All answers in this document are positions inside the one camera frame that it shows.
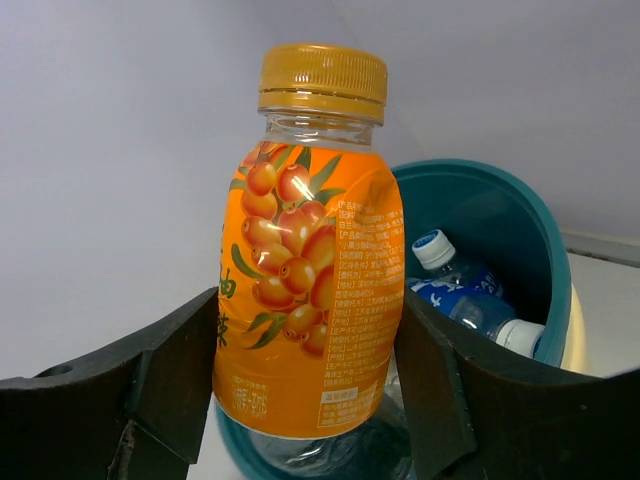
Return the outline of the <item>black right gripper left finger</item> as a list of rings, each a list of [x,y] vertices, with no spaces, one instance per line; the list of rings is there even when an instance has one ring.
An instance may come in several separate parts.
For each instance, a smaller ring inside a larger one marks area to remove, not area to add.
[[[218,291],[32,378],[1,382],[4,479],[184,479],[212,394]]]

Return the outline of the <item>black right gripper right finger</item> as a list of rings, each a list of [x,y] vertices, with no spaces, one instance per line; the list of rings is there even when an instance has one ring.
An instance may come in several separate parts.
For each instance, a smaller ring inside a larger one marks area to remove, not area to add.
[[[405,295],[397,365],[421,479],[635,479],[639,374],[573,373]]]

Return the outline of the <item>small blue label water bottle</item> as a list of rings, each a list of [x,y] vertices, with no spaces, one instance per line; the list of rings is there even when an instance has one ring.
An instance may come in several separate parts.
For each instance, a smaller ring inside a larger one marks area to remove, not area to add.
[[[534,357],[544,326],[520,319],[502,299],[440,280],[410,281],[408,288],[454,322],[512,352]]]

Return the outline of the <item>large blue label water bottle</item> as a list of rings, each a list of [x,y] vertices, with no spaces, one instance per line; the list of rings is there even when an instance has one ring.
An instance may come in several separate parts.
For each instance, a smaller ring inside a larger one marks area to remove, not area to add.
[[[411,249],[429,279],[483,290],[499,298],[504,295],[504,287],[488,265],[461,253],[440,229],[419,237]]]

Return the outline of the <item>small orange juice bottle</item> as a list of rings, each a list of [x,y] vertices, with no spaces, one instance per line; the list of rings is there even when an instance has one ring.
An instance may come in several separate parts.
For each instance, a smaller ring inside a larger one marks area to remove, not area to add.
[[[405,282],[401,194],[372,144],[387,68],[285,44],[263,61],[262,139],[229,187],[220,251],[220,408],[257,433],[334,437],[377,409]]]

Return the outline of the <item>clear unlabelled plastic bottle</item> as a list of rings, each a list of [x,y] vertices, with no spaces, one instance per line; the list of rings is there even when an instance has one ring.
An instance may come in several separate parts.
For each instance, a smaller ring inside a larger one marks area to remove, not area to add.
[[[395,360],[375,414],[356,429],[318,440],[285,440],[251,433],[270,466],[306,479],[408,479],[414,473],[411,441]]]

